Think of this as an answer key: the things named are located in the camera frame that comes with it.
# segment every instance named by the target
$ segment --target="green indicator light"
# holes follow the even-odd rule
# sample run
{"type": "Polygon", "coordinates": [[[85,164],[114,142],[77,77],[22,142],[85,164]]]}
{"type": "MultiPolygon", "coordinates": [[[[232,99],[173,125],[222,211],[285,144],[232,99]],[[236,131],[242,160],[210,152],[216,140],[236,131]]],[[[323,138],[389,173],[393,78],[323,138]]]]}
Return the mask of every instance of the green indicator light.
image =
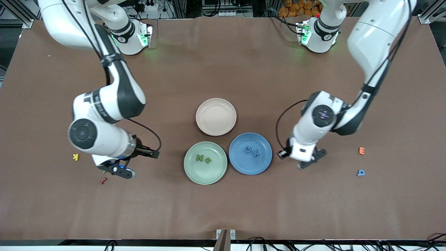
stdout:
{"type": "Polygon", "coordinates": [[[118,43],[116,42],[115,37],[112,35],[110,35],[110,37],[113,39],[113,42],[115,42],[116,47],[118,47],[118,43]]]}
{"type": "Polygon", "coordinates": [[[302,43],[306,45],[308,43],[308,40],[311,37],[311,30],[309,30],[305,35],[302,37],[302,43]]]}
{"type": "Polygon", "coordinates": [[[140,35],[138,38],[140,39],[142,46],[147,45],[147,38],[144,35],[140,35]]]}

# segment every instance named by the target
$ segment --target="brown tablecloth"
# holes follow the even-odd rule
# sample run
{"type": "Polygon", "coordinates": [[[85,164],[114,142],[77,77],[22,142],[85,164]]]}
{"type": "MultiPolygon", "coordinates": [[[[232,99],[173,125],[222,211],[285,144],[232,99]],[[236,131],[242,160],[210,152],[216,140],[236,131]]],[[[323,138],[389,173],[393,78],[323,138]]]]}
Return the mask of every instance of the brown tablecloth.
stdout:
{"type": "MultiPolygon", "coordinates": [[[[126,56],[147,97],[135,119],[163,140],[159,159],[130,162],[134,180],[102,174],[68,142],[74,97],[103,86],[104,73],[94,53],[56,43],[35,22],[23,31],[0,90],[0,239],[203,239],[220,228],[236,229],[240,239],[425,239],[445,232],[446,71],[429,26],[416,20],[361,130],[328,134],[318,145],[328,156],[319,163],[300,171],[296,161],[274,156],[255,176],[228,165],[208,186],[184,172],[185,153],[200,141],[227,152],[237,135],[255,132],[278,151],[277,117],[313,92],[354,101],[363,73],[346,40],[356,21],[344,21],[324,54],[300,47],[277,20],[159,21],[155,48],[126,56]],[[196,109],[213,97],[237,110],[235,128],[221,137],[195,124],[196,109]],[[359,169],[366,175],[357,177],[359,169]],[[100,185],[103,177],[109,180],[100,185]]],[[[284,116],[282,140],[299,111],[284,116]]],[[[143,128],[118,125],[156,147],[143,128]]]]}

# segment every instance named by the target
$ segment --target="black cable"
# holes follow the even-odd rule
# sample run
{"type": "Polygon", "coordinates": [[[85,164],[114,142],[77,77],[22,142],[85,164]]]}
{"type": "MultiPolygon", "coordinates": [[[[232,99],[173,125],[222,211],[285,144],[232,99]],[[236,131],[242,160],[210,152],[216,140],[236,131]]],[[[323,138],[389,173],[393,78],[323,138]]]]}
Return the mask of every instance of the black cable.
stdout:
{"type": "Polygon", "coordinates": [[[370,251],[370,249],[366,245],[361,245],[363,248],[365,248],[367,251],[370,251]]]}
{"type": "Polygon", "coordinates": [[[285,18],[283,18],[284,20],[282,20],[282,19],[280,19],[280,18],[278,18],[278,17],[274,17],[274,18],[276,18],[277,20],[279,20],[280,22],[282,22],[282,23],[284,23],[284,24],[286,24],[286,25],[294,26],[294,27],[297,27],[297,26],[298,26],[297,24],[292,24],[292,23],[289,23],[289,22],[285,21],[285,18]]]}
{"type": "Polygon", "coordinates": [[[136,10],[136,5],[137,4],[139,4],[139,1],[137,1],[137,0],[135,0],[135,5],[132,5],[132,7],[133,7],[133,9],[136,11],[136,14],[140,17],[140,20],[142,19],[141,18],[141,15],[139,14],[139,12],[136,10]]]}
{"type": "Polygon", "coordinates": [[[79,28],[81,28],[82,32],[84,33],[84,35],[86,36],[86,38],[88,39],[88,41],[91,44],[91,47],[93,47],[93,50],[95,51],[96,55],[98,55],[98,58],[101,59],[101,55],[99,54],[98,50],[96,49],[95,45],[93,44],[93,41],[90,39],[90,37],[88,36],[88,34],[86,33],[86,31],[84,30],[84,28],[81,26],[81,24],[79,23],[79,21],[77,20],[76,17],[74,17],[73,13],[71,12],[70,8],[68,8],[68,6],[66,5],[65,0],[62,0],[63,5],[65,6],[65,8],[67,9],[68,13],[70,13],[70,16],[74,19],[74,21],[76,22],[76,24],[79,26],[79,28]]]}
{"type": "Polygon", "coordinates": [[[310,245],[308,245],[308,246],[302,248],[302,251],[306,251],[307,249],[309,249],[310,247],[312,247],[312,246],[314,246],[314,245],[315,245],[314,243],[313,243],[313,244],[310,244],[310,245]]]}
{"type": "MultiPolygon", "coordinates": [[[[409,24],[410,24],[410,19],[412,17],[412,5],[410,3],[410,0],[407,0],[407,3],[409,4],[409,18],[406,21],[405,24],[405,28],[403,30],[403,33],[400,36],[400,39],[398,40],[398,42],[396,42],[396,45],[392,48],[392,50],[390,51],[389,55],[387,56],[387,58],[380,64],[380,66],[375,70],[375,72],[372,74],[372,76],[369,78],[369,80],[367,81],[366,85],[370,84],[370,81],[375,77],[375,75],[378,73],[378,71],[381,69],[381,67],[386,63],[386,61],[388,60],[388,65],[392,62],[392,60],[394,59],[396,52],[398,51],[398,49],[400,48],[401,43],[403,42],[404,37],[406,36],[407,30],[409,29],[409,24]]],[[[386,68],[386,70],[383,72],[382,76],[384,76],[388,71],[388,67],[386,68]]]]}
{"type": "Polygon", "coordinates": [[[118,243],[117,243],[115,240],[111,240],[111,241],[109,241],[109,242],[107,243],[107,245],[105,246],[104,251],[108,251],[108,247],[109,247],[109,246],[111,246],[111,248],[112,248],[110,251],[113,251],[113,250],[115,249],[115,245],[116,245],[116,246],[118,245],[118,243]]]}
{"type": "Polygon", "coordinates": [[[286,27],[288,27],[288,29],[291,30],[292,33],[294,33],[294,34],[296,34],[296,35],[305,35],[305,34],[302,33],[302,32],[294,31],[294,30],[289,26],[288,22],[285,20],[284,17],[283,17],[283,20],[285,21],[286,27]]]}
{"type": "Polygon", "coordinates": [[[365,241],[366,243],[369,243],[371,247],[373,247],[373,249],[375,249],[375,251],[380,251],[379,249],[377,249],[375,247],[375,244],[373,244],[371,241],[365,241]]]}
{"type": "Polygon", "coordinates": [[[401,249],[402,251],[407,251],[407,249],[404,249],[404,248],[401,247],[401,246],[398,246],[398,245],[395,245],[395,244],[394,244],[394,246],[396,246],[397,248],[401,249]]]}
{"type": "Polygon", "coordinates": [[[427,242],[434,241],[434,240],[439,239],[439,238],[441,238],[441,237],[443,237],[443,236],[446,236],[446,234],[441,234],[441,235],[439,235],[439,236],[437,236],[437,237],[434,237],[434,238],[432,238],[432,239],[429,239],[429,240],[427,240],[427,242]]]}
{"type": "Polygon", "coordinates": [[[280,140],[279,140],[279,132],[278,132],[278,128],[279,128],[279,122],[280,122],[280,119],[282,118],[282,116],[283,116],[286,112],[288,112],[288,110],[290,110],[290,109],[293,108],[294,106],[298,105],[299,103],[301,103],[301,102],[305,102],[305,101],[308,101],[308,99],[304,99],[304,100],[301,100],[301,101],[299,101],[299,102],[297,102],[297,103],[292,104],[292,105],[289,106],[285,111],[283,111],[282,114],[281,114],[281,115],[279,116],[279,118],[277,119],[277,122],[276,122],[276,139],[277,139],[277,142],[279,143],[279,145],[280,145],[282,148],[285,148],[285,147],[282,145],[282,143],[280,143],[280,140]]]}
{"type": "Polygon", "coordinates": [[[202,15],[205,16],[205,17],[213,17],[213,16],[215,16],[215,15],[217,15],[219,13],[220,7],[221,7],[221,1],[217,0],[217,2],[215,3],[214,11],[210,15],[206,15],[204,13],[202,15]]]}
{"type": "Polygon", "coordinates": [[[344,251],[344,250],[342,249],[341,245],[338,244],[338,246],[339,246],[339,249],[333,245],[333,247],[334,247],[335,249],[340,250],[340,251],[344,251]]]}
{"type": "Polygon", "coordinates": [[[1,12],[0,17],[3,15],[4,11],[6,10],[6,7],[4,7],[4,6],[0,6],[0,10],[1,10],[1,9],[3,9],[3,11],[1,12]]]}
{"type": "Polygon", "coordinates": [[[127,159],[124,163],[124,168],[126,168],[128,166],[128,164],[130,163],[130,159],[127,159]]]}
{"type": "MultiPolygon", "coordinates": [[[[93,37],[96,40],[96,44],[98,45],[99,54],[101,55],[101,57],[99,59],[101,60],[104,57],[104,53],[101,50],[101,45],[99,45],[99,40],[98,40],[98,37],[95,34],[95,31],[93,30],[93,26],[91,25],[91,22],[89,21],[88,14],[87,14],[88,9],[87,9],[87,4],[86,3],[84,3],[84,11],[85,11],[85,16],[87,18],[88,26],[90,27],[91,33],[93,34],[93,37]]],[[[110,72],[108,71],[108,67],[105,66],[103,68],[104,68],[104,72],[105,72],[105,85],[110,85],[111,84],[110,83],[111,80],[110,80],[110,72]]]]}
{"type": "Polygon", "coordinates": [[[170,4],[167,3],[167,5],[169,6],[170,13],[172,13],[172,15],[175,16],[175,13],[172,11],[172,8],[170,7],[170,4]]]}
{"type": "Polygon", "coordinates": [[[291,241],[291,245],[293,246],[293,248],[294,248],[296,251],[300,251],[300,250],[294,245],[294,241],[291,241]]]}
{"type": "Polygon", "coordinates": [[[137,125],[139,125],[139,126],[144,127],[145,129],[147,129],[147,130],[149,130],[151,133],[153,133],[153,135],[155,135],[155,137],[158,139],[158,142],[159,142],[159,146],[158,146],[158,148],[157,148],[155,151],[159,151],[159,150],[161,149],[161,138],[158,136],[157,133],[155,133],[152,129],[148,128],[147,126],[141,124],[140,122],[134,121],[134,120],[131,119],[131,118],[128,118],[128,120],[130,120],[131,122],[133,122],[133,123],[135,123],[135,124],[137,124],[137,125]]]}
{"type": "MultiPolygon", "coordinates": [[[[263,241],[264,241],[263,244],[267,244],[267,245],[269,245],[270,247],[274,248],[276,251],[285,251],[285,250],[282,250],[282,249],[280,249],[280,248],[277,248],[274,244],[271,244],[269,241],[267,241],[267,240],[266,240],[265,238],[263,238],[263,237],[255,237],[255,238],[251,241],[251,243],[249,243],[248,247],[246,248],[246,251],[248,251],[249,248],[251,248],[251,250],[252,250],[252,244],[253,244],[256,240],[263,240],[263,241]]],[[[291,251],[298,250],[297,248],[294,249],[294,248],[292,248],[292,247],[287,246],[287,244],[284,244],[284,245],[285,245],[285,247],[287,247],[287,248],[290,249],[291,251]]]]}
{"type": "MultiPolygon", "coordinates": [[[[90,39],[90,37],[88,36],[87,32],[85,31],[85,29],[81,26],[81,24],[79,23],[78,19],[73,15],[73,13],[71,12],[70,8],[68,8],[68,5],[66,4],[65,0],[62,0],[63,5],[65,6],[65,8],[67,9],[68,13],[70,13],[70,16],[74,19],[74,21],[76,22],[76,24],[79,26],[79,28],[82,30],[82,32],[84,33],[85,37],[87,38],[87,40],[90,42],[91,47],[93,48],[93,50],[95,51],[96,55],[98,56],[99,59],[102,58],[102,53],[100,53],[98,51],[99,49],[99,43],[98,43],[98,39],[95,36],[95,33],[93,32],[93,28],[91,26],[91,23],[88,21],[88,24],[91,28],[91,31],[93,32],[93,36],[95,37],[98,49],[96,48],[96,46],[94,45],[93,41],[90,39]]],[[[84,3],[84,11],[85,11],[85,15],[87,15],[87,20],[89,20],[88,18],[88,14],[87,14],[87,10],[86,10],[86,4],[84,3]]],[[[107,67],[104,67],[104,72],[105,72],[105,80],[106,80],[106,85],[110,84],[110,73],[108,71],[107,67]]]]}
{"type": "Polygon", "coordinates": [[[172,7],[173,7],[174,9],[177,9],[177,10],[181,11],[183,14],[187,15],[187,13],[186,13],[185,11],[183,11],[183,10],[180,9],[180,8],[178,8],[178,7],[175,6],[173,3],[172,3],[172,7]]]}

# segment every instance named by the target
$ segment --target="green plate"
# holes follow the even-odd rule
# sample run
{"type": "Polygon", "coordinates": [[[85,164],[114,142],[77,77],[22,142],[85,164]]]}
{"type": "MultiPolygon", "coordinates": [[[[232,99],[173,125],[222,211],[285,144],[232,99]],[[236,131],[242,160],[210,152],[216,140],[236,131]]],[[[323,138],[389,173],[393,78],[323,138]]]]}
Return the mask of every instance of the green plate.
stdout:
{"type": "Polygon", "coordinates": [[[184,171],[193,182],[210,185],[226,172],[227,157],[224,150],[212,142],[193,145],[184,157],[184,171]]]}

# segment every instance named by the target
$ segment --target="blue plate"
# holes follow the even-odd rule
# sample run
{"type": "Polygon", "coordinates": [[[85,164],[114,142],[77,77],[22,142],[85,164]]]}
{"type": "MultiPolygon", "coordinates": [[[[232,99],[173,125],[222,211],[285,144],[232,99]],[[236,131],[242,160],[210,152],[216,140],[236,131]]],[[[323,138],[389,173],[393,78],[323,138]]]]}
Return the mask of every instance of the blue plate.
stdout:
{"type": "Polygon", "coordinates": [[[240,134],[229,146],[229,160],[243,174],[265,171],[272,159],[273,151],[268,140],[256,133],[240,134]]]}

